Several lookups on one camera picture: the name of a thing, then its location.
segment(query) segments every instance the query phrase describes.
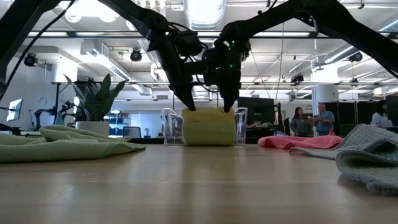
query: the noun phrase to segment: pink towel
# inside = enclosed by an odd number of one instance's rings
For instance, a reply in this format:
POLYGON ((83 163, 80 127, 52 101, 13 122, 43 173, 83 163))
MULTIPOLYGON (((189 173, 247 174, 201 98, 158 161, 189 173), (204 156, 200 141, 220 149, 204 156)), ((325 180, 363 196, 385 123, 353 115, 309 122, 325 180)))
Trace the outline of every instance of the pink towel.
POLYGON ((290 149, 291 147, 303 147, 307 149, 331 149, 338 146, 343 138, 335 135, 303 138, 296 136, 269 136, 260 138, 259 146, 275 147, 278 149, 290 149))

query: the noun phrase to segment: man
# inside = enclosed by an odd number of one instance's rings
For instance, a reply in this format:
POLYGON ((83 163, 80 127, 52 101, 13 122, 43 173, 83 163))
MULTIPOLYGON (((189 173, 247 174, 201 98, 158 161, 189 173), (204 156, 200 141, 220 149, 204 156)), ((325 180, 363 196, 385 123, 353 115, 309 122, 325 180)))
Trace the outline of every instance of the man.
POLYGON ((326 110, 324 103, 318 104, 319 115, 313 118, 313 125, 317 128, 319 136, 326 136, 333 129, 335 123, 335 115, 331 111, 326 110))

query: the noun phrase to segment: yellow sponge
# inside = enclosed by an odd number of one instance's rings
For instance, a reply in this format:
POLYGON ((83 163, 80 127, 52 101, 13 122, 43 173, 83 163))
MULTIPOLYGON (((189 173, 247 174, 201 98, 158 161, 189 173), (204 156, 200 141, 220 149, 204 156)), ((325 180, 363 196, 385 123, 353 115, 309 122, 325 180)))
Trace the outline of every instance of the yellow sponge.
POLYGON ((232 146, 236 125, 233 110, 223 108, 197 108, 182 111, 182 136, 186 145, 232 146))

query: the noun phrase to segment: table surface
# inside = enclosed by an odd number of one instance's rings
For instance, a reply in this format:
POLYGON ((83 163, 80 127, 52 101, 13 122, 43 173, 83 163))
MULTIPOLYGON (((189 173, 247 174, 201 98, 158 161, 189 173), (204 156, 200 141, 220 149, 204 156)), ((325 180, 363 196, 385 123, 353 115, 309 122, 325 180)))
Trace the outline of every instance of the table surface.
POLYGON ((0 223, 396 223, 398 198, 334 161, 246 147, 148 146, 0 165, 0 223))

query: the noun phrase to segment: microfiber cloth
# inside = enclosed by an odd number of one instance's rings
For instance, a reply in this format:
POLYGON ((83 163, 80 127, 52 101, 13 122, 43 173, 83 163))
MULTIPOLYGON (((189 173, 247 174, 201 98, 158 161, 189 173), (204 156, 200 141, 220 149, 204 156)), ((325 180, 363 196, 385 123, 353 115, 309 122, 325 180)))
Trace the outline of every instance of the microfiber cloth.
POLYGON ((102 159, 145 149, 125 139, 112 139, 66 126, 40 128, 42 138, 0 134, 0 162, 42 162, 102 159))
POLYGON ((333 149, 293 147, 292 151, 335 159, 340 172, 368 189, 398 194, 398 134, 359 124, 333 149))
POLYGON ((303 138, 296 136, 269 136, 259 139, 261 147, 275 147, 278 149, 290 149, 302 147, 307 149, 330 149, 338 146, 343 141, 339 136, 317 136, 303 138))
POLYGON ((188 146, 232 146, 236 125, 233 110, 197 108, 182 111, 182 136, 188 146))

